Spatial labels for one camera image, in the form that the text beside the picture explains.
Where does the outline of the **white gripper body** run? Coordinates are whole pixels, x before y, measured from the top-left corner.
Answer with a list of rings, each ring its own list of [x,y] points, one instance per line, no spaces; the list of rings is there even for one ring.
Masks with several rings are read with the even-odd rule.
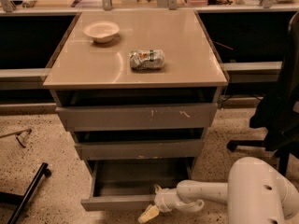
[[[162,189],[155,195],[154,203],[161,212],[171,212],[177,208],[179,197],[176,189]]]

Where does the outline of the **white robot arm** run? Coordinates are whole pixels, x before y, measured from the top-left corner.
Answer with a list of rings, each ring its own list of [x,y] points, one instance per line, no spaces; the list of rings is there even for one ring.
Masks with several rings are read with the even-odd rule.
[[[174,209],[198,212],[206,200],[227,204],[229,224],[285,224],[299,212],[294,184],[265,161],[245,157],[233,164],[225,183],[183,180],[174,189],[156,186],[154,203],[138,221]]]

